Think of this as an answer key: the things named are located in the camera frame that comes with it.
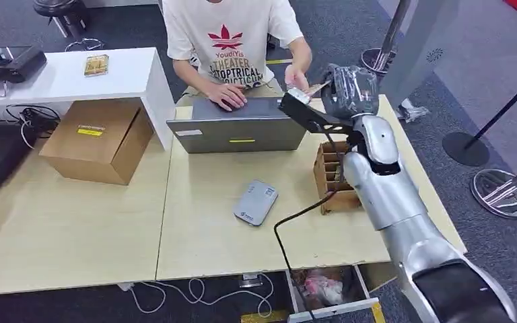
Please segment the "person's left hand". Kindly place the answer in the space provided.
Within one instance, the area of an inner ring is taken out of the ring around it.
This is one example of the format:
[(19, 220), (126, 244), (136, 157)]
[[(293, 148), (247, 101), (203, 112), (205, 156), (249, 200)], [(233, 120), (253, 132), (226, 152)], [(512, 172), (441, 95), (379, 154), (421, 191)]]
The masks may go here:
[(287, 89), (296, 88), (303, 92), (310, 87), (304, 72), (293, 64), (288, 65), (285, 69), (285, 85)]

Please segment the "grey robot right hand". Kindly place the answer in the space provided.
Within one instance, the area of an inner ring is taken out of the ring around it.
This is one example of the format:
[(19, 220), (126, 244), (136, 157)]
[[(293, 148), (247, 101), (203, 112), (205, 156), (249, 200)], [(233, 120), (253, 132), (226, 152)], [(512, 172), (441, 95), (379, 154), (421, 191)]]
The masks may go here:
[(322, 75), (320, 95), (327, 114), (347, 120), (360, 114), (376, 115), (379, 109), (378, 80), (371, 71), (330, 64)]

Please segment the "person's right hand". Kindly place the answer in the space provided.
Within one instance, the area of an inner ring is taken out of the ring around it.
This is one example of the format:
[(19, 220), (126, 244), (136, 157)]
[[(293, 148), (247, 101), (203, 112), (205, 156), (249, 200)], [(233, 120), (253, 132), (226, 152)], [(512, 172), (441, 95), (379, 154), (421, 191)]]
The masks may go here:
[(234, 108), (242, 108), (247, 99), (243, 94), (243, 85), (230, 83), (209, 83), (201, 91), (223, 110), (231, 112)]

